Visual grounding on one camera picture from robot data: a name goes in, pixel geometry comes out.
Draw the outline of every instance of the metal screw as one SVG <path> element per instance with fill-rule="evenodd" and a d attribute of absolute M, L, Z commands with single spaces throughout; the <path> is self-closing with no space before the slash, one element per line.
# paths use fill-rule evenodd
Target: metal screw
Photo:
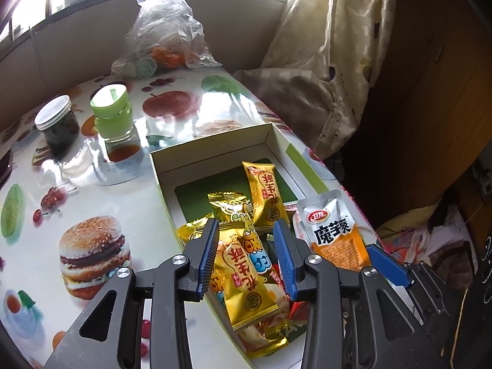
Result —
<path fill-rule="evenodd" d="M 121 277 L 121 278 L 130 276 L 130 269 L 129 268 L 119 268 L 116 272 L 116 276 Z"/>
<path fill-rule="evenodd" d="M 362 269 L 362 272 L 368 277 L 375 277 L 377 275 L 377 270 L 372 266 L 366 266 L 364 269 Z"/>
<path fill-rule="evenodd" d="M 173 257 L 174 265 L 181 265 L 186 262 L 186 257 L 184 255 L 175 255 Z"/>
<path fill-rule="evenodd" d="M 317 255 L 317 254 L 311 254 L 307 257 L 307 261 L 310 263 L 310 264 L 320 264 L 321 261 L 322 261 L 322 258 Z"/>

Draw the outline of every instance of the blue gripper pad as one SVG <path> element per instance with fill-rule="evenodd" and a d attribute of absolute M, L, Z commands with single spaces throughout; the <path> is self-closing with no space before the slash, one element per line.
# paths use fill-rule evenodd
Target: blue gripper pad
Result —
<path fill-rule="evenodd" d="M 380 247 L 375 244 L 369 244 L 366 246 L 366 250 L 371 259 L 371 265 L 395 286 L 407 288 L 410 285 L 407 271 Z"/>

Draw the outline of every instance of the gold snack wrapper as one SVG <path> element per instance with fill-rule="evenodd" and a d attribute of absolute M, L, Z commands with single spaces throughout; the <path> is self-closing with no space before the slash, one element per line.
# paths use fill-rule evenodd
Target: gold snack wrapper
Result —
<path fill-rule="evenodd" d="M 310 245 L 313 253 L 328 259 L 339 268 L 352 271 L 360 271 L 371 264 L 366 246 L 342 200 L 340 190 L 299 200 L 297 208 L 301 222 L 295 223 L 296 235 Z"/>
<path fill-rule="evenodd" d="M 241 222 L 221 225 L 215 260 L 215 270 L 225 277 L 224 300 L 233 330 L 279 309 L 275 296 L 264 285 L 264 277 L 258 275 L 240 243 L 243 232 Z"/>
<path fill-rule="evenodd" d="M 217 219 L 244 223 L 240 230 L 239 239 L 248 253 L 251 263 L 260 275 L 267 278 L 267 283 L 281 285 L 280 276 L 272 266 L 272 261 L 263 248 L 251 216 L 246 210 L 246 196 L 236 192 L 211 193 L 208 195 L 208 201 L 212 205 Z"/>
<path fill-rule="evenodd" d="M 248 176 L 253 200 L 253 224 L 255 227 L 271 227 L 277 219 L 283 218 L 289 224 L 284 203 L 275 180 L 275 165 L 243 162 Z"/>
<path fill-rule="evenodd" d="M 250 359 L 272 355 L 289 343 L 280 331 L 267 335 L 262 322 L 241 329 L 237 334 Z"/>
<path fill-rule="evenodd" d="M 202 218 L 199 218 L 199 219 L 196 219 L 190 223 L 186 223 L 185 225 L 181 226 L 179 229 L 178 229 L 178 236 L 179 238 L 186 244 L 188 243 L 188 241 L 191 240 L 193 234 L 195 233 L 195 231 L 197 229 L 200 229 L 205 226 L 205 224 L 207 223 L 207 220 L 209 220 L 210 218 L 213 218 L 213 213 L 209 213 L 207 215 L 205 215 L 204 217 Z"/>
<path fill-rule="evenodd" d="M 246 213 L 245 204 L 247 197 L 235 191 L 210 193 L 208 202 L 212 205 L 215 217 L 221 222 L 231 222 L 239 219 L 232 219 L 235 214 Z"/>

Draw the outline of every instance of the curtain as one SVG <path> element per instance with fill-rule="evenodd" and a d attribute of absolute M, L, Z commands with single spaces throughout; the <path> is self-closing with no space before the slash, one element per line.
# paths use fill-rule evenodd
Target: curtain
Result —
<path fill-rule="evenodd" d="M 234 76 L 326 159 L 361 121 L 394 12 L 395 0 L 289 0 L 260 69 Z"/>

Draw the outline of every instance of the phone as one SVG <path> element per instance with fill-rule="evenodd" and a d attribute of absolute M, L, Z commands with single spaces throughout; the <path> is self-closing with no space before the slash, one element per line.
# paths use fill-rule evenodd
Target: phone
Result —
<path fill-rule="evenodd" d="M 14 158 L 14 154 L 10 149 L 5 153 L 5 155 L 0 159 L 0 189 L 5 184 L 6 180 L 10 176 L 12 172 L 12 160 Z"/>

